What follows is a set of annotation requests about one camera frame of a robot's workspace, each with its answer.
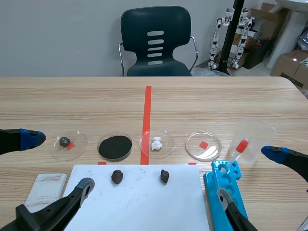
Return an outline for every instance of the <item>brown rock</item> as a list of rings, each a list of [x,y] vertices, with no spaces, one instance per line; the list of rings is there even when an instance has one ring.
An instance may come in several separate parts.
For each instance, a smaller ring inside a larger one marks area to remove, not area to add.
[[[113,172],[113,174],[111,175],[111,180],[115,183],[115,184],[119,184],[123,179],[123,173],[120,170],[116,170]]]
[[[169,179],[169,173],[167,171],[161,170],[160,179],[162,180],[163,183],[167,184]]]

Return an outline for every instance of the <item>pipette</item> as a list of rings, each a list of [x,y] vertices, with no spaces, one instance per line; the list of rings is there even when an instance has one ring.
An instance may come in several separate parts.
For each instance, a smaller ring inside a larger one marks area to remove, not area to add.
[[[231,167],[233,162],[245,151],[247,148],[249,142],[248,139],[242,140],[239,145],[236,147],[234,155],[232,156],[231,160],[226,165],[226,171],[228,172],[228,169]]]

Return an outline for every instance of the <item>chair backrest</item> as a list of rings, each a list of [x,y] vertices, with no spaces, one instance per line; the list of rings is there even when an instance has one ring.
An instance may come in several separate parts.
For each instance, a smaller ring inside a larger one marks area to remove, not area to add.
[[[190,40],[191,17],[180,6],[147,7],[125,11],[121,17],[123,46],[137,55],[137,62],[173,59],[173,50]]]

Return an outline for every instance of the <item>white robot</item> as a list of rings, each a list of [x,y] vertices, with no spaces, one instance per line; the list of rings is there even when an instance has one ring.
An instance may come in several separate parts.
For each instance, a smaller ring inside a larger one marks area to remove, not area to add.
[[[214,36],[213,36],[213,40],[211,43],[212,49],[210,51],[210,59],[208,62],[208,69],[210,70],[215,70],[217,68],[217,65],[214,63],[214,60],[215,60],[215,57],[217,55],[217,50],[218,50],[218,38],[219,38],[220,28],[221,26],[229,26],[230,22],[233,19],[233,13],[234,13],[233,8],[232,9],[228,8],[225,12],[226,12],[226,15],[224,18],[217,19]],[[252,24],[252,19],[248,18],[247,14],[248,14],[248,9],[243,8],[238,25],[243,26],[244,29],[243,29],[239,44],[237,46],[237,52],[236,52],[235,58],[231,62],[231,65],[235,67],[236,69],[239,68],[238,62],[244,52],[244,47],[246,45],[248,31]]]

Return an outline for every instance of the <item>blue test tube rack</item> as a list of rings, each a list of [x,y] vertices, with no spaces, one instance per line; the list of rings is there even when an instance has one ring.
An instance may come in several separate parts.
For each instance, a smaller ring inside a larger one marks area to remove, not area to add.
[[[226,216],[225,211],[216,194],[218,188],[225,188],[232,195],[234,202],[243,216],[248,219],[241,193],[236,181],[241,178],[241,171],[234,162],[227,173],[220,170],[227,165],[226,160],[215,160],[212,162],[212,172],[203,175],[208,202],[210,205],[214,230],[216,231],[233,231],[231,224]]]

